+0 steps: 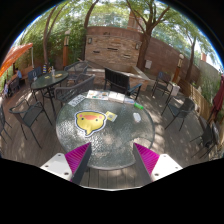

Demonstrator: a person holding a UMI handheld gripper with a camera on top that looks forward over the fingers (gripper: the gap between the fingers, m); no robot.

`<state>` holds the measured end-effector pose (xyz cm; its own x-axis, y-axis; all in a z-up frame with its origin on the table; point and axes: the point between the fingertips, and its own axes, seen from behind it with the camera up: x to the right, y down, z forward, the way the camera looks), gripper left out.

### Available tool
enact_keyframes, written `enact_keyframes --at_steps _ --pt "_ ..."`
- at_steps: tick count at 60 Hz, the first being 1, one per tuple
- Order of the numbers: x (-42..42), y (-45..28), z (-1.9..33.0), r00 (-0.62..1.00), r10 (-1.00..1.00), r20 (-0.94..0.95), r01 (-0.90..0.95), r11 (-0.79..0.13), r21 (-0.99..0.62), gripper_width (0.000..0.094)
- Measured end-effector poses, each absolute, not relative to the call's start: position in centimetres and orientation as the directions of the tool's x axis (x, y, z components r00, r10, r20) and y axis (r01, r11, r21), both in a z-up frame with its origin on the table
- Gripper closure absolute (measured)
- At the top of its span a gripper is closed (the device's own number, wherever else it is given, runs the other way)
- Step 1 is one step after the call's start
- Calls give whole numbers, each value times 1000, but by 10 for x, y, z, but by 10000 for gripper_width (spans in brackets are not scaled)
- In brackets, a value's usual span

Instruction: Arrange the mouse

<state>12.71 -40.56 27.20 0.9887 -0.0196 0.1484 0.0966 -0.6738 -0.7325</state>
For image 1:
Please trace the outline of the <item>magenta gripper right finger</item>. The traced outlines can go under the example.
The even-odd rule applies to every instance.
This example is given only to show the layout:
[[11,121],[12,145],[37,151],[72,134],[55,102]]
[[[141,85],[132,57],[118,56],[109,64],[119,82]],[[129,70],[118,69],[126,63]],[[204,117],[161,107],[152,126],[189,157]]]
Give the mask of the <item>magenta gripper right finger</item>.
[[151,183],[182,169],[168,154],[157,154],[134,143],[133,154],[138,173],[144,183]]

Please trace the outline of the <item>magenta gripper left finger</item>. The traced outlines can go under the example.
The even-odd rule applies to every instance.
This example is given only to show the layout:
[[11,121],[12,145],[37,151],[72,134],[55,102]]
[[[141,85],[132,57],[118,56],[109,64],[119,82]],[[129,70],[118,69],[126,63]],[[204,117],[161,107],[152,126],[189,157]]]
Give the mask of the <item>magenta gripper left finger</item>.
[[79,185],[91,153],[91,144],[87,143],[66,154],[57,153],[41,169]]

